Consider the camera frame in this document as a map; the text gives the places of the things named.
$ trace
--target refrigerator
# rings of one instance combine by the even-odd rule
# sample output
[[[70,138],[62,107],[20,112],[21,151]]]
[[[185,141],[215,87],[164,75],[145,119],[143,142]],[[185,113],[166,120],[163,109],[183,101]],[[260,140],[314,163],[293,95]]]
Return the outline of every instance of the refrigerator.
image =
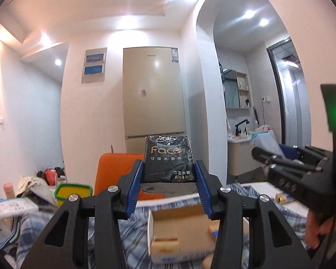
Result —
[[[123,49],[123,114],[127,153],[144,153],[148,135],[185,135],[177,48]]]

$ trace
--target orange chair back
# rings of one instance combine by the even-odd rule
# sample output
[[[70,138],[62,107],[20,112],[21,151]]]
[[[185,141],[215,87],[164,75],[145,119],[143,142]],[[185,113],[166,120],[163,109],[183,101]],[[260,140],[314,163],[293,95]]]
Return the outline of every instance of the orange chair back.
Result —
[[[143,160],[143,154],[104,154],[99,159],[97,169],[95,192],[99,194],[102,190],[111,185],[116,185],[122,175],[128,174],[134,162],[139,159]],[[163,194],[145,194],[142,189],[139,193],[138,200],[151,200],[164,198]]]

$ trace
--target sink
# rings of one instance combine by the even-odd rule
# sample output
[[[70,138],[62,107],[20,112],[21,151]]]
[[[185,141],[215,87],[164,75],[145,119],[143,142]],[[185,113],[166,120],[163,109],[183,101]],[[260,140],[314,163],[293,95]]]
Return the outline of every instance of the sink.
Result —
[[[244,143],[244,142],[250,142],[252,136],[251,135],[239,135],[232,137],[228,137],[228,142],[230,143]]]

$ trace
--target small bottle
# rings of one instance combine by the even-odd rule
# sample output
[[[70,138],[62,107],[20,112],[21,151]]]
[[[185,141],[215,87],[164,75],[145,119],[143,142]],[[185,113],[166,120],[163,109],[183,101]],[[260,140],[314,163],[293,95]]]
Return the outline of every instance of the small bottle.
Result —
[[[275,201],[280,204],[288,204],[295,201],[295,199],[287,193],[278,193],[275,195]]]
[[[10,182],[5,183],[3,188],[7,199],[16,198],[15,192],[13,191],[13,185]]]

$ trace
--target metal screw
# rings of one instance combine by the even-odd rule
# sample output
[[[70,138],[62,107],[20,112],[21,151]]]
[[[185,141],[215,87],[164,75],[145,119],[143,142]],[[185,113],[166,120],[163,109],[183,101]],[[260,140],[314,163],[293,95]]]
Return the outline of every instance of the metal screw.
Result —
[[[69,197],[68,197],[68,200],[71,201],[71,202],[74,202],[78,199],[78,195],[77,194],[71,194]]]
[[[220,191],[223,193],[229,193],[231,191],[231,188],[227,185],[221,186]]]
[[[118,191],[118,186],[116,186],[116,185],[109,186],[107,188],[107,190],[108,190],[108,192],[111,192],[111,193],[117,192]]]
[[[270,198],[268,197],[268,195],[265,195],[265,194],[262,194],[259,196],[259,199],[262,201],[262,202],[268,202],[270,200]]]

